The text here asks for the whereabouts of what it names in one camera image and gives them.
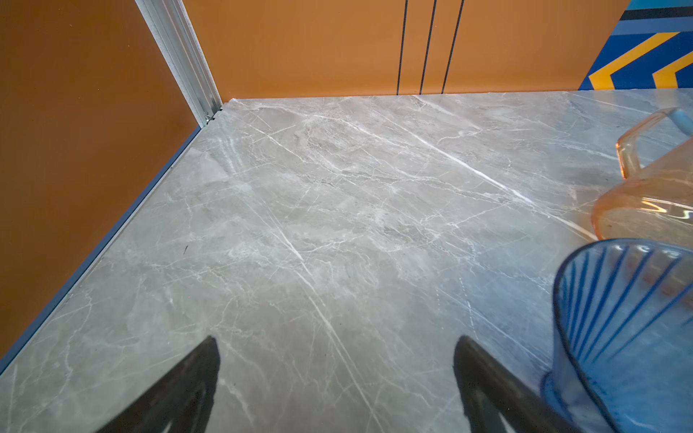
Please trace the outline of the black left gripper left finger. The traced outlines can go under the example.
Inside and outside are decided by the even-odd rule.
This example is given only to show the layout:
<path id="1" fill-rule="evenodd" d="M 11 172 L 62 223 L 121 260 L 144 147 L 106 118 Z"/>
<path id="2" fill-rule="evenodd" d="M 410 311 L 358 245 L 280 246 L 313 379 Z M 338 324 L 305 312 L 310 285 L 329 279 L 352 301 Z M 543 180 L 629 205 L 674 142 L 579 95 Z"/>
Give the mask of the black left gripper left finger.
<path id="1" fill-rule="evenodd" d="M 206 337 L 101 432 L 204 432 L 218 383 L 220 354 Z"/>

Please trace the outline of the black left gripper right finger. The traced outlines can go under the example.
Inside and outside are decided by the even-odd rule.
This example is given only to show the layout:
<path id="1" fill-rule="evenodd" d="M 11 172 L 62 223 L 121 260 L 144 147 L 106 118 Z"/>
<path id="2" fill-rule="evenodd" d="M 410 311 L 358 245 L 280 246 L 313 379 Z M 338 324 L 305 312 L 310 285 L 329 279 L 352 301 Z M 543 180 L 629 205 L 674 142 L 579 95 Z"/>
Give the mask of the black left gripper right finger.
<path id="1" fill-rule="evenodd" d="M 577 432 L 472 337 L 455 346 L 453 370 L 473 432 Z"/>

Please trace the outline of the blue ribbed plastic dripper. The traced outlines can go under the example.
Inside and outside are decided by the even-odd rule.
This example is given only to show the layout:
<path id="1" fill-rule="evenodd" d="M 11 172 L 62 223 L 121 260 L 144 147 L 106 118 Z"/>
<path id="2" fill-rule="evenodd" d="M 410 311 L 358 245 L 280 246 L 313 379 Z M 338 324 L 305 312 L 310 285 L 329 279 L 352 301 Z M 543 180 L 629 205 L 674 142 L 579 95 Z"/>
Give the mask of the blue ribbed plastic dripper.
<path id="1" fill-rule="evenodd" d="M 552 289 L 541 398 L 585 432 L 692 429 L 692 252 L 643 239 L 571 253 Z"/>

